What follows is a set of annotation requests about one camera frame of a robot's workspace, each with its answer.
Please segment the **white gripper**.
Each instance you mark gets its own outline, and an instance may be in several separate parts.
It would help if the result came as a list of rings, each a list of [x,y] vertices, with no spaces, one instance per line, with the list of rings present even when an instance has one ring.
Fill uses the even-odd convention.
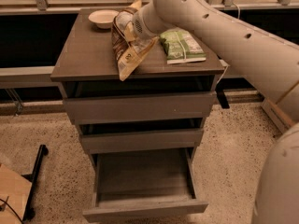
[[[158,16],[155,6],[150,2],[134,14],[132,22],[126,24],[124,37],[127,42],[133,42],[136,35],[140,38],[152,38],[167,29],[167,24]]]

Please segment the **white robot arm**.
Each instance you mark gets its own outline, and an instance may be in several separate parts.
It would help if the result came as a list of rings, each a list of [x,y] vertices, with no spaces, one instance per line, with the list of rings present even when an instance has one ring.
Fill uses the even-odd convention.
[[[298,120],[296,44],[228,16],[205,0],[151,0],[132,18],[135,35],[179,27],[230,64],[265,98]],[[259,179],[251,224],[299,224],[299,130],[294,124],[270,150]]]

